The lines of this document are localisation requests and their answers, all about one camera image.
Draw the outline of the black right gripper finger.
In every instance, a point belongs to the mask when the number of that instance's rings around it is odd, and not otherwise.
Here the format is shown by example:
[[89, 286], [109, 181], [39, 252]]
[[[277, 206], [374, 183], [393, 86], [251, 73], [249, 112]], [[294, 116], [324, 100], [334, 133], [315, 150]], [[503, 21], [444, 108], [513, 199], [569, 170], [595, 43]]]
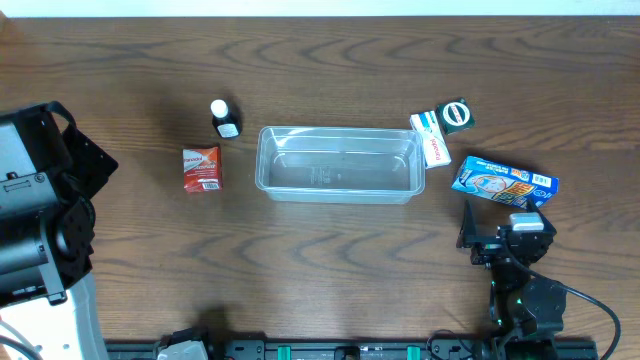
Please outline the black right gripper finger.
[[471, 204], [468, 200], [464, 203], [463, 220], [456, 241], [457, 248], [471, 248], [477, 242], [477, 229]]
[[548, 220], [533, 199], [528, 199], [525, 207], [525, 223], [528, 225], [547, 225]]

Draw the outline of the blue Cool Fever box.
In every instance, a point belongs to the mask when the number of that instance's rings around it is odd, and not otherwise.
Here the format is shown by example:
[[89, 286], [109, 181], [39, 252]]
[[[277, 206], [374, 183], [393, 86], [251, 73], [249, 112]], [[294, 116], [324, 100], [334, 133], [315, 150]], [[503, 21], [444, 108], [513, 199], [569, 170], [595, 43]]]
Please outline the blue Cool Fever box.
[[468, 156], [451, 188], [514, 207], [526, 208], [529, 201], [541, 207], [557, 194], [559, 179]]

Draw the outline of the white Panadol box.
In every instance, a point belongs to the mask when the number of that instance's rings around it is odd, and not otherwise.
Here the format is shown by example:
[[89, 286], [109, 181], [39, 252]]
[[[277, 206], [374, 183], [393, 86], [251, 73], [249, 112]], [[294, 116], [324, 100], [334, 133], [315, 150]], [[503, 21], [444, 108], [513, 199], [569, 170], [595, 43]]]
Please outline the white Panadol box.
[[412, 128], [420, 135], [427, 169], [447, 166], [451, 156], [444, 141], [439, 122], [433, 110], [412, 114]]

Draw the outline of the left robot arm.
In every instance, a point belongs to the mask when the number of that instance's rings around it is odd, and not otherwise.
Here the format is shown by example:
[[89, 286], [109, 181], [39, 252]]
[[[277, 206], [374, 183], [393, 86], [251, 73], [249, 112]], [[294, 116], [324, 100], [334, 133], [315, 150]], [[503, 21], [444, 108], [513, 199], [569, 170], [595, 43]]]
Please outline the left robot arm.
[[59, 102], [1, 117], [1, 343], [13, 359], [105, 359], [91, 199], [117, 162]]

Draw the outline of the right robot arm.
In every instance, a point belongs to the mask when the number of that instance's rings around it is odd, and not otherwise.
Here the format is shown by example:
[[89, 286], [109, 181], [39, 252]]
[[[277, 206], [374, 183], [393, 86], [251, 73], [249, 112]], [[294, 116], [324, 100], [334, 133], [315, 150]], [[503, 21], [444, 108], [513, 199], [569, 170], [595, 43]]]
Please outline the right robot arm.
[[479, 232], [469, 202], [456, 246], [470, 262], [491, 271], [489, 316], [497, 329], [486, 341], [485, 359], [558, 359], [555, 334], [564, 328], [566, 291], [530, 266], [549, 250], [556, 229], [529, 200], [494, 235]]

